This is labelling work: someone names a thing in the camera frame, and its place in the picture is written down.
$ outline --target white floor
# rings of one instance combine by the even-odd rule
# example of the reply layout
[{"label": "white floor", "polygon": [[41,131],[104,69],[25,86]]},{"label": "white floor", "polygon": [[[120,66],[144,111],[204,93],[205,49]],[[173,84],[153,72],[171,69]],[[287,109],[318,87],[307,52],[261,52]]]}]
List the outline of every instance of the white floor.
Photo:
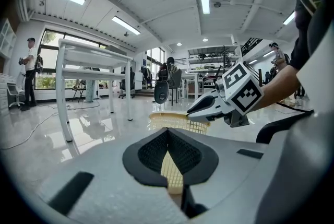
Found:
[{"label": "white floor", "polygon": [[[100,99],[100,106],[92,109],[68,111],[73,131],[73,143],[64,140],[58,116],[53,116],[41,124],[24,144],[12,149],[1,150],[7,167],[19,184],[35,191],[44,179],[60,169],[71,159],[97,144],[109,140],[135,136],[141,138],[153,133],[150,131],[149,115],[156,111],[186,111],[194,100],[181,100],[177,104],[166,102],[163,105],[152,103],[152,98],[135,97],[132,99],[133,121],[126,117],[126,101],[114,98],[115,113],[109,114],[108,99]],[[300,109],[308,110],[308,101],[300,100]],[[40,104],[40,107],[21,112],[10,110],[10,115],[1,118],[0,148],[8,148],[24,141],[37,124],[57,109]],[[68,102],[75,108],[92,107],[94,103]],[[248,114],[250,125],[230,128],[223,119],[217,120],[208,128],[207,135],[255,142],[260,129],[273,121],[299,114],[296,111],[272,105]]]}]

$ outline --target beige mesh object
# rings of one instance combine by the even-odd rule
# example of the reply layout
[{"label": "beige mesh object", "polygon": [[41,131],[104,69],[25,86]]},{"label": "beige mesh object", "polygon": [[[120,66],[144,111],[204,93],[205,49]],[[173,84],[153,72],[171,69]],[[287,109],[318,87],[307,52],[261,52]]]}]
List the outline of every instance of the beige mesh object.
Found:
[{"label": "beige mesh object", "polygon": [[[191,132],[206,135],[210,123],[193,122],[187,119],[186,113],[157,112],[150,116],[150,130],[163,127],[182,128]],[[183,176],[177,169],[169,152],[162,162],[161,175],[168,180],[168,192],[170,194],[181,194],[183,189]]]}]

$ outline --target backpack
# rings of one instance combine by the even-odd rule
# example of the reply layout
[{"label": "backpack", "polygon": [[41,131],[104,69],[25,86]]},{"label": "backpack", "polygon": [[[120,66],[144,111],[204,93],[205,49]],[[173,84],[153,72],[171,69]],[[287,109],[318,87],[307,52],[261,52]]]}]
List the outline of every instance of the backpack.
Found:
[{"label": "backpack", "polygon": [[287,64],[289,64],[290,62],[289,56],[286,53],[284,53],[284,56],[285,56],[285,61],[287,62]]},{"label": "backpack", "polygon": [[35,71],[36,73],[43,72],[43,58],[40,54],[37,55],[36,62],[35,62]]}]

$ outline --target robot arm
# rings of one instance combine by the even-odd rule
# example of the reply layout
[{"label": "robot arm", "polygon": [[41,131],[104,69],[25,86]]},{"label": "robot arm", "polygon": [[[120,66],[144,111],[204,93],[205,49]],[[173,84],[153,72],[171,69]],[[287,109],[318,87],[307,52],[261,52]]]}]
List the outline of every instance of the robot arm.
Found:
[{"label": "robot arm", "polygon": [[231,127],[248,125],[246,114],[263,97],[263,92],[247,68],[238,63],[222,79],[216,89],[202,95],[187,111],[188,119],[210,122],[224,118]]}]

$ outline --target black sleeve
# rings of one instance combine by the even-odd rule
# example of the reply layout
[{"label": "black sleeve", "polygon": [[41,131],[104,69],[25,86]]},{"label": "black sleeve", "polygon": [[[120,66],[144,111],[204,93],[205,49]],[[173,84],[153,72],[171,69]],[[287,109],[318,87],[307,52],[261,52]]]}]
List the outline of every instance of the black sleeve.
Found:
[{"label": "black sleeve", "polygon": [[299,31],[299,37],[297,38],[291,53],[291,61],[289,65],[300,70],[309,58],[307,29],[312,17],[300,0],[297,0],[296,2],[295,13],[295,23]]}]

